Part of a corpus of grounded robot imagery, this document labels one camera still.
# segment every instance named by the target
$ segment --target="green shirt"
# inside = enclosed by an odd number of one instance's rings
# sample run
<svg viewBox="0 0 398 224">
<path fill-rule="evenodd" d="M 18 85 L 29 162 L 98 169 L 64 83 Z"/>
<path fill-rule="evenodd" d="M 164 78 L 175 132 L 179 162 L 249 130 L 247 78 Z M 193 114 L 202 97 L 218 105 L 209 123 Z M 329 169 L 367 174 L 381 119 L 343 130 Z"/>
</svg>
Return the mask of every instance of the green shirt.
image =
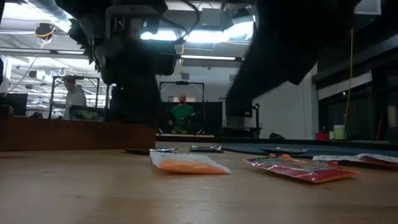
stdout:
<svg viewBox="0 0 398 224">
<path fill-rule="evenodd" d="M 174 128 L 182 129 L 184 121 L 182 118 L 186 118 L 187 116 L 193 113 L 193 108 L 190 105 L 177 105 L 174 106 L 171 110 L 171 114 L 174 116 Z"/>
</svg>

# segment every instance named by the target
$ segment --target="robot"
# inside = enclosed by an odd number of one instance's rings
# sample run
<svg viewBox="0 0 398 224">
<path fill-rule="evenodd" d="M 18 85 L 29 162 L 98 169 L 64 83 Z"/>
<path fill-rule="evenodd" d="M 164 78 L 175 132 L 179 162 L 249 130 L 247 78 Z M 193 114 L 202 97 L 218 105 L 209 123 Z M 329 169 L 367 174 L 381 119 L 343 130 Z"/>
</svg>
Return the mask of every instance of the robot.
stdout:
<svg viewBox="0 0 398 224">
<path fill-rule="evenodd" d="M 114 119 L 156 126 L 160 94 L 155 74 L 171 75 L 176 63 L 175 42 L 140 40 L 143 32 L 157 32 L 164 0 L 55 0 L 71 14 L 70 37 L 101 72 L 112 90 L 110 111 Z M 181 0 L 197 13 L 187 0 Z M 227 4 L 254 1 L 229 0 Z M 299 84 L 327 47 L 344 39 L 360 0 L 257 0 L 258 11 L 252 46 L 245 56 L 227 97 L 245 101 L 290 81 Z"/>
</svg>

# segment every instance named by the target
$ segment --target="red container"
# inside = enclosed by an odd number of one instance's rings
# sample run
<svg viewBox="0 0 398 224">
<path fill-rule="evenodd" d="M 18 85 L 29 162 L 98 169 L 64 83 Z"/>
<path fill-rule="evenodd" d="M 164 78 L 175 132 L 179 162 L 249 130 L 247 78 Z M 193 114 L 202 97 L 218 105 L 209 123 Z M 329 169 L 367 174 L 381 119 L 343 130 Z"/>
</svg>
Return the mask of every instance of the red container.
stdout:
<svg viewBox="0 0 398 224">
<path fill-rule="evenodd" d="M 315 140 L 329 140 L 329 133 L 315 133 Z"/>
</svg>

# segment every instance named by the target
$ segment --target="dark mat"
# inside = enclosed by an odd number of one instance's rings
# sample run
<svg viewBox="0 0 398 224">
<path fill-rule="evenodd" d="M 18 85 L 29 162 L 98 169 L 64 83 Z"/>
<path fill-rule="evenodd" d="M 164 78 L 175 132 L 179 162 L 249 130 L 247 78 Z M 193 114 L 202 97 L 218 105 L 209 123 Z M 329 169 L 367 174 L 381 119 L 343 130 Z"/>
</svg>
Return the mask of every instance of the dark mat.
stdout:
<svg viewBox="0 0 398 224">
<path fill-rule="evenodd" d="M 294 144 L 220 144 L 225 151 L 240 152 L 246 154 L 268 156 L 269 152 L 264 152 L 260 148 L 280 147 L 286 149 L 308 149 L 303 154 L 291 154 L 295 158 L 312 159 L 313 156 L 329 155 L 329 156 L 355 156 L 361 153 L 380 154 L 384 156 L 398 157 L 398 151 L 360 149 L 352 147 L 336 147 L 336 146 L 311 146 L 311 145 L 294 145 Z"/>
</svg>

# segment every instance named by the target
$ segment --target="table surface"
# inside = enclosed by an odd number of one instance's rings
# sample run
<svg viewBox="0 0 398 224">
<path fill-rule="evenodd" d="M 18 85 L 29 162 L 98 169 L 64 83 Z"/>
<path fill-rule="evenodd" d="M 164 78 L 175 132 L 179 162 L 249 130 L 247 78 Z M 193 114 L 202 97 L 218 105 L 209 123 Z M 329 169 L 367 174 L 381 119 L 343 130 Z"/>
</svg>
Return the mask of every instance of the table surface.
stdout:
<svg viewBox="0 0 398 224">
<path fill-rule="evenodd" d="M 234 174 L 165 174 L 122 150 L 0 152 L 1 223 L 397 223 L 396 171 L 308 184 L 243 162 L 254 155 L 210 157 Z"/>
</svg>

